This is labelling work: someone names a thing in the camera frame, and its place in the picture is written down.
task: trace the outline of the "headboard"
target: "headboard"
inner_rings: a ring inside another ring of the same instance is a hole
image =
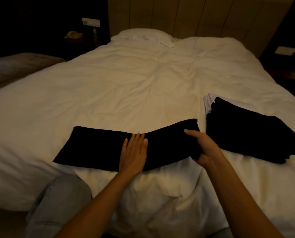
[[[259,57],[294,0],[108,0],[110,36],[154,28],[176,38],[233,37]]]

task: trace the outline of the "dark wall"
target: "dark wall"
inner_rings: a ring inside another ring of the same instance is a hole
[[[109,42],[107,0],[0,0],[0,57],[20,52],[61,56],[68,31],[92,35],[82,17],[100,19],[100,42]]]
[[[295,48],[295,1],[260,57],[264,68],[294,71],[295,56],[275,54],[279,46]]]

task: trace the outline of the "wall outlet panel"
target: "wall outlet panel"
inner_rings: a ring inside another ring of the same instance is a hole
[[[280,55],[295,56],[295,48],[292,47],[278,47],[274,52]]]
[[[82,23],[87,26],[100,27],[100,20],[83,17]]]

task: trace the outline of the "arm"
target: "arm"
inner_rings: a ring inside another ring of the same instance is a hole
[[[234,238],[284,238],[258,207],[218,145],[206,134],[184,130],[203,149],[197,163],[205,168]]]
[[[132,180],[142,172],[147,152],[148,140],[144,134],[132,135],[129,144],[124,141],[119,172],[110,183],[73,219],[55,238],[100,238],[116,209],[121,196]]]

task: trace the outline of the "bedside table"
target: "bedside table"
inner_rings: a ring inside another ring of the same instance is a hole
[[[284,70],[266,69],[277,84],[284,87],[295,96],[295,73]]]
[[[85,37],[80,39],[64,38],[63,42],[65,50],[63,59],[66,61],[74,59],[101,46],[98,40]]]

